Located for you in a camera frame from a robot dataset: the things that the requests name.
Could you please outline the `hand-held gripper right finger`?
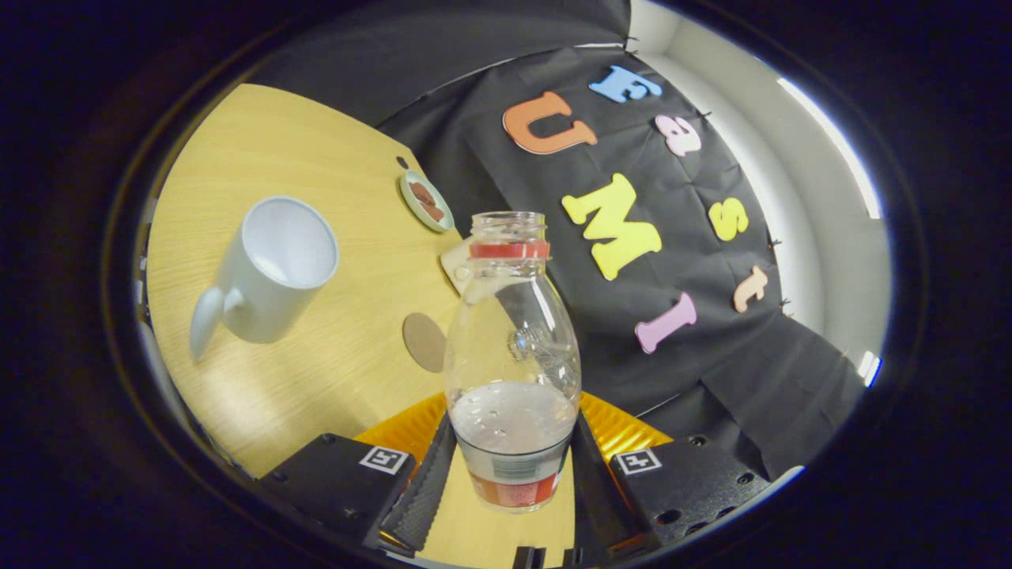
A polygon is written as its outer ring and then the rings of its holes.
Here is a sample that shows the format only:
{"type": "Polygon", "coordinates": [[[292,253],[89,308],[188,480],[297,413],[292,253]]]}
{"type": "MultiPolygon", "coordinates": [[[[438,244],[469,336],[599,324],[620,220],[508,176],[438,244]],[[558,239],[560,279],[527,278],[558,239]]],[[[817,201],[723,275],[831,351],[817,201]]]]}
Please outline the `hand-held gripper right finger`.
{"type": "Polygon", "coordinates": [[[711,437],[674,437],[582,393],[571,440],[575,554],[641,554],[723,521],[769,481],[711,437]]]}

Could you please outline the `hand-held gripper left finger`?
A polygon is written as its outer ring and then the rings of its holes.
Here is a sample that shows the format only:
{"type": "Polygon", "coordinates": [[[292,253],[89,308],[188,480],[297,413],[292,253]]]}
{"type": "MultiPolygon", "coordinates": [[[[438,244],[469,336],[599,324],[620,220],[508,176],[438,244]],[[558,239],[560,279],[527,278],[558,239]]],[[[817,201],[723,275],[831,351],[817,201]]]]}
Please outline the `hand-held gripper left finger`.
{"type": "Polygon", "coordinates": [[[435,394],[361,435],[315,437],[259,483],[358,546],[415,554],[440,509],[455,448],[445,397],[435,394]]]}

